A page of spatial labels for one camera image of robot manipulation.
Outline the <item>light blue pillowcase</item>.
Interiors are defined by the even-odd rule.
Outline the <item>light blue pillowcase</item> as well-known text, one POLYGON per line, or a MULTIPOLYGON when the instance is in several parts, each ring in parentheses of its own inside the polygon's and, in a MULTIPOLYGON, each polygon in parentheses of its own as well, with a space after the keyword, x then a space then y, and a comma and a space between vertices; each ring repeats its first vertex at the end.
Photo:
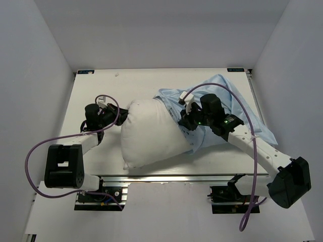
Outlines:
POLYGON ((160 89, 155 96, 161 100, 173 120, 178 124, 180 112, 185 109, 179 104, 180 94, 186 91, 194 95, 194 103, 199 106, 209 106, 209 127, 198 126, 189 131, 179 126, 191 145, 193 154, 201 148, 224 144, 228 140, 229 131, 234 131, 238 125, 246 125, 254 134, 268 144, 277 144, 274 134, 254 114, 238 89, 223 75, 217 74, 201 83, 199 88, 160 89))

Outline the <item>white pillow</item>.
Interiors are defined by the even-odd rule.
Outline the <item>white pillow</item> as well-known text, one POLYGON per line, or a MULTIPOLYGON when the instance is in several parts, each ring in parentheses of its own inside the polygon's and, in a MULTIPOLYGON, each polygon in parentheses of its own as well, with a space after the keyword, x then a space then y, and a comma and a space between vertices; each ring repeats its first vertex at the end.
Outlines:
POLYGON ((191 150, 183 131, 159 99, 136 99, 121 125, 124 170, 140 168, 191 150))

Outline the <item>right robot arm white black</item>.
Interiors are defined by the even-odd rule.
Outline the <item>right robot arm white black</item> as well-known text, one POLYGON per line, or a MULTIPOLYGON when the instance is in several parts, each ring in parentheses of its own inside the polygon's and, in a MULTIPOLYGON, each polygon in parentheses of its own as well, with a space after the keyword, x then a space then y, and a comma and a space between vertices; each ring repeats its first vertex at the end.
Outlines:
POLYGON ((200 98, 201 104, 187 92, 180 95, 179 103, 185 108, 180 112, 179 125, 190 131, 198 126, 210 127, 212 132, 226 142, 239 148, 266 170, 268 176, 248 188, 254 176, 238 174, 228 182, 228 196, 240 201, 245 195, 270 197, 282 208, 290 208, 311 189, 308 162, 281 153, 262 138, 253 135, 244 122, 233 114, 226 114, 220 99, 215 94, 200 98))

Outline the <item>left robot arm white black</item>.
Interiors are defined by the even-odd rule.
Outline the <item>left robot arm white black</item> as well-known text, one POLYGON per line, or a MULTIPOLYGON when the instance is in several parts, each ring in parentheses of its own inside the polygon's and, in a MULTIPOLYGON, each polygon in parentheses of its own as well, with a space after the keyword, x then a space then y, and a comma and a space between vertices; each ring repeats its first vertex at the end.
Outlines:
POLYGON ((104 137, 105 127, 121 126, 128 110, 108 104, 89 104, 85 107, 86 120, 81 124, 81 136, 65 144, 48 148, 44 183, 47 188, 71 188, 89 191, 95 201, 106 197, 106 188, 100 177, 86 174, 83 155, 98 146, 104 137))

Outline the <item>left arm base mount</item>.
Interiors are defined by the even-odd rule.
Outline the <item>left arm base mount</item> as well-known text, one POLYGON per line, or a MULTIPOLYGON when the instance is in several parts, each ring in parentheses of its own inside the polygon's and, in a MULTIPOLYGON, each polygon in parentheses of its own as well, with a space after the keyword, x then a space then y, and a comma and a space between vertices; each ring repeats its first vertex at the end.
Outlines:
POLYGON ((101 177, 99 189, 93 194, 78 193, 75 211, 122 211, 128 194, 127 183, 112 177, 101 177))

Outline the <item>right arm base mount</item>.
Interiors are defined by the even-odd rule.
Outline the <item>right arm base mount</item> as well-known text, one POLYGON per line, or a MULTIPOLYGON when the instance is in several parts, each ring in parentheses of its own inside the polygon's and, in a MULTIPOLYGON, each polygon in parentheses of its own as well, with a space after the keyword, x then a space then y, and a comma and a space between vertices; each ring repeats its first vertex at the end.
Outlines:
POLYGON ((242 195, 234 186, 245 174, 236 174, 225 186, 211 186, 207 197, 211 201, 213 214, 244 214, 247 212, 251 197, 242 195))

